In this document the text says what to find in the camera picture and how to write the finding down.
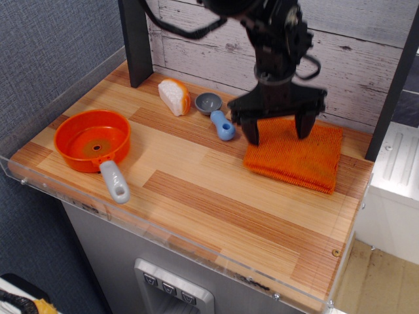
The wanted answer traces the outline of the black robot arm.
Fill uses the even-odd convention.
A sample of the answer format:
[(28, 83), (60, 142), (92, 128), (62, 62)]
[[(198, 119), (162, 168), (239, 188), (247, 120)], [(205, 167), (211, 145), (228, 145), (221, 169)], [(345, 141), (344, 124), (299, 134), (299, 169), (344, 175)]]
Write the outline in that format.
[(326, 90), (293, 83), (296, 68), (309, 56), (313, 35), (302, 19), (297, 1), (203, 1), (205, 8), (222, 18), (234, 18), (245, 27), (255, 50), (252, 91), (230, 101), (232, 121), (241, 126), (249, 143), (259, 144), (258, 121), (295, 117), (300, 139), (310, 135), (319, 113), (325, 110)]

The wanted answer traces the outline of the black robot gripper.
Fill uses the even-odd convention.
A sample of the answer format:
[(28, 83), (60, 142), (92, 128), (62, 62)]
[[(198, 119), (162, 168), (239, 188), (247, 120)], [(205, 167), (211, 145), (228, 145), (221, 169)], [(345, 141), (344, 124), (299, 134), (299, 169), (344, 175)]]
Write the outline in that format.
[(295, 116), (299, 139), (310, 135), (317, 115), (325, 110), (327, 90), (293, 82), (258, 83), (252, 91), (228, 102), (232, 121), (242, 126), (249, 144), (259, 145), (257, 119)]

